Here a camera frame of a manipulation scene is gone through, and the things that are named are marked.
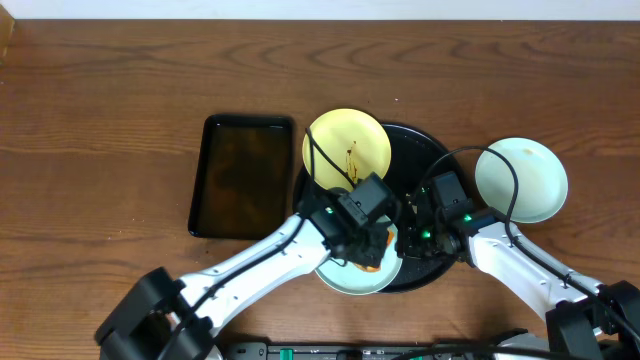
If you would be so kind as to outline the green and orange sponge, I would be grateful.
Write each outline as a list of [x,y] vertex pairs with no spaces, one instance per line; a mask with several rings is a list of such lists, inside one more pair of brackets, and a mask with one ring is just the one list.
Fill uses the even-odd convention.
[[369,273],[379,272],[386,251],[390,248],[394,232],[378,229],[366,232],[353,249],[351,262],[360,270]]

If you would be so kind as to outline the light blue plate front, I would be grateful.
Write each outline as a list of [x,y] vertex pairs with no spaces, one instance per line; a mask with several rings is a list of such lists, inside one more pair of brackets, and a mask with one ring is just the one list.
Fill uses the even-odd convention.
[[380,266],[375,271],[364,270],[351,262],[340,266],[330,258],[319,266],[315,273],[327,286],[347,295],[360,296],[380,292],[398,275],[403,262],[396,250],[398,229],[391,224],[387,230],[387,248]]

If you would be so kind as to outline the light blue plate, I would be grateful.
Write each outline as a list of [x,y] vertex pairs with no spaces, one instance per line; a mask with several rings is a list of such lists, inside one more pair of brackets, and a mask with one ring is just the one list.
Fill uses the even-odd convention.
[[511,220],[526,224],[553,217],[563,207],[569,187],[558,157],[543,144],[520,137],[499,140],[480,155],[475,183],[484,202],[502,213],[518,184]]
[[403,262],[396,250],[398,229],[391,224],[387,230],[387,248],[380,266],[375,271],[364,270],[351,262],[340,266],[330,258],[319,266],[315,273],[327,286],[347,295],[360,296],[380,292],[398,275]]

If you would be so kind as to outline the yellow plate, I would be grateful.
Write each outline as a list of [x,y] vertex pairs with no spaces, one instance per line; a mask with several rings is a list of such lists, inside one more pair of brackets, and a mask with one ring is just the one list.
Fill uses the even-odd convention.
[[[372,172],[384,178],[391,164],[391,144],[382,125],[371,115],[355,109],[335,109],[319,116],[311,125],[314,141],[353,183]],[[311,174],[311,142],[305,134],[303,163]],[[351,191],[354,186],[314,148],[315,182],[330,190]]]

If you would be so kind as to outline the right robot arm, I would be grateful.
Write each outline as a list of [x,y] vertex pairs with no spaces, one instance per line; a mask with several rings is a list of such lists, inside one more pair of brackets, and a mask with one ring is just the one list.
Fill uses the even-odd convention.
[[639,290],[574,271],[539,248],[511,221],[512,212],[477,211],[468,198],[447,200],[435,188],[408,196],[410,217],[425,226],[432,256],[465,261],[513,292],[545,322],[547,336],[509,335],[470,348],[486,359],[636,359]]

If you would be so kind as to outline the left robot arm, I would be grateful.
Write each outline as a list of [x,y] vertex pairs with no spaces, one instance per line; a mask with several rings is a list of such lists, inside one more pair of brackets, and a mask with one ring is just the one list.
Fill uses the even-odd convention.
[[296,213],[271,235],[215,266],[173,279],[141,277],[94,335],[103,359],[218,359],[216,338],[244,309],[331,256],[310,216]]

